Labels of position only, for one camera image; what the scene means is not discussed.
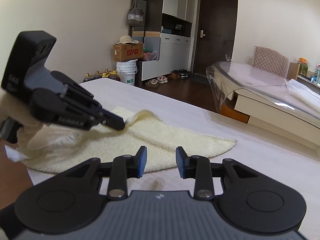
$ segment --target brown shoe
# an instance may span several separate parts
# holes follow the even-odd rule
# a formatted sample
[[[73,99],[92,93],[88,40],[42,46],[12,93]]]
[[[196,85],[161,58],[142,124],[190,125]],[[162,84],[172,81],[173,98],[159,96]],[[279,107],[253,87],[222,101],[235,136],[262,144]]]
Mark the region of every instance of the brown shoe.
[[[168,78],[175,79],[175,80],[180,79],[180,74],[178,71],[174,70],[168,75]]]
[[[147,87],[157,88],[159,86],[158,81],[155,79],[151,79],[145,83]]]

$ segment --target ribbed gray surface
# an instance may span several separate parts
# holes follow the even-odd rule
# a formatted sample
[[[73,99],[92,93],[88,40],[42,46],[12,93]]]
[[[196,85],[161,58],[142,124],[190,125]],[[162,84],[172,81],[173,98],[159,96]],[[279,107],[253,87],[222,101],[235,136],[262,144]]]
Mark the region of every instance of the ribbed gray surface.
[[[254,236],[227,224],[206,201],[188,191],[133,191],[123,201],[109,203],[90,225],[59,236],[25,231],[17,239],[59,240],[302,240],[296,232]]]

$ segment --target hanging bag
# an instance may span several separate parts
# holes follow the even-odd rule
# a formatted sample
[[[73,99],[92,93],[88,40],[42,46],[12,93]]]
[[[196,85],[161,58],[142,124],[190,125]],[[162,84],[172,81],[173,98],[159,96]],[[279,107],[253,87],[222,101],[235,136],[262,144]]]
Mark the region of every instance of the hanging bag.
[[[141,27],[144,25],[143,11],[139,8],[139,0],[133,0],[131,8],[127,15],[127,24],[132,27]]]

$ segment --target clear plastic table cover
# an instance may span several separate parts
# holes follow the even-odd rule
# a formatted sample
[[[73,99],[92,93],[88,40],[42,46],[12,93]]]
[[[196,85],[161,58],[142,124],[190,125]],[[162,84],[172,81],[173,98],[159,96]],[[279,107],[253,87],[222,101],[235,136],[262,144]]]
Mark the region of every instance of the clear plastic table cover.
[[[217,109],[228,97],[232,100],[234,92],[248,90],[264,100],[275,104],[276,108],[301,116],[319,126],[320,113],[310,106],[290,95],[286,82],[288,80],[239,62],[220,61],[206,69],[206,74],[213,92]]]

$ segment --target dark brown door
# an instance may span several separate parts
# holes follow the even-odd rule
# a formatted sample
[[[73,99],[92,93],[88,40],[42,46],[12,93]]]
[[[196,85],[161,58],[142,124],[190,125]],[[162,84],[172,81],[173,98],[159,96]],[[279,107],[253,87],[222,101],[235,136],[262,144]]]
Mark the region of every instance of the dark brown door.
[[[199,28],[193,72],[206,75],[205,69],[232,57],[237,22],[238,0],[200,0]]]

